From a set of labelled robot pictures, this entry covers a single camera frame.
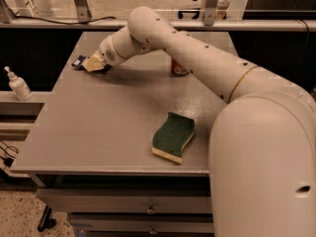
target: speckled floor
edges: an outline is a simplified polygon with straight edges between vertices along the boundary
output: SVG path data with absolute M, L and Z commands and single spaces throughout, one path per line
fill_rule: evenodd
M 245 0 L 232 0 L 234 6 L 239 6 L 239 2 Z M 126 18 L 128 11 L 139 5 L 151 6 L 154 9 L 161 10 L 166 13 L 164 17 L 173 19 L 174 12 L 169 12 L 175 8 L 194 8 L 199 7 L 200 0 L 193 2 L 192 0 L 88 0 L 90 9 L 94 18 L 104 16 L 116 16 L 118 18 Z M 51 0 L 54 13 L 59 18 L 75 18 L 76 12 L 73 0 Z M 0 129 L 21 129 L 20 124 L 1 123 Z M 23 146 L 23 141 L 6 141 L 9 145 L 17 148 Z M 3 165 L 0 168 L 5 169 L 8 175 L 10 169 Z M 46 229 L 38 232 L 38 224 L 45 204 L 36 198 L 35 192 L 13 192 L 4 191 L 4 187 L 0 184 L 0 237 L 64 237 L 74 236 L 72 227 L 66 221 L 65 213 L 52 212 L 51 218 L 55 218 L 57 224 L 52 229 Z

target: green sponge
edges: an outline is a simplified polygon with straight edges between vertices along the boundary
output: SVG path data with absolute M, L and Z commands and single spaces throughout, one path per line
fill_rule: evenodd
M 152 152 L 176 163 L 182 163 L 182 151 L 192 139 L 195 121 L 177 114 L 168 113 L 164 124 L 152 139 Z

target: table top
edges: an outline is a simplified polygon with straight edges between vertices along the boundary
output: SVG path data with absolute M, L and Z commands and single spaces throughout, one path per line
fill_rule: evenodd
M 105 74 L 71 67 L 103 34 L 83 35 L 41 110 L 12 172 L 60 175 L 204 175 L 212 124 L 225 104 L 189 74 L 170 73 L 170 56 L 136 56 Z M 181 165 L 154 155 L 151 141 L 168 112 L 196 122 Z

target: white bottle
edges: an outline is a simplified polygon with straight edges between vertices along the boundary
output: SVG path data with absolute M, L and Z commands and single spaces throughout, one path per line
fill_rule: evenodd
M 5 67 L 5 70 L 8 72 L 10 78 L 9 86 L 17 95 L 18 99 L 22 101 L 30 99 L 32 97 L 32 92 L 25 80 L 11 72 L 9 67 Z

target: desk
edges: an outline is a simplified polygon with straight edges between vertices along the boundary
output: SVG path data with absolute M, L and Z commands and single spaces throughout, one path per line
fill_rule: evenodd
M 71 61 L 91 54 L 105 35 L 79 39 L 12 172 L 29 174 L 38 197 L 66 211 L 85 236 L 209 236 L 208 139 L 225 104 L 194 75 L 172 76 L 170 57 L 161 51 L 106 74 L 74 70 Z M 182 165 L 151 152 L 168 112 L 196 122 Z

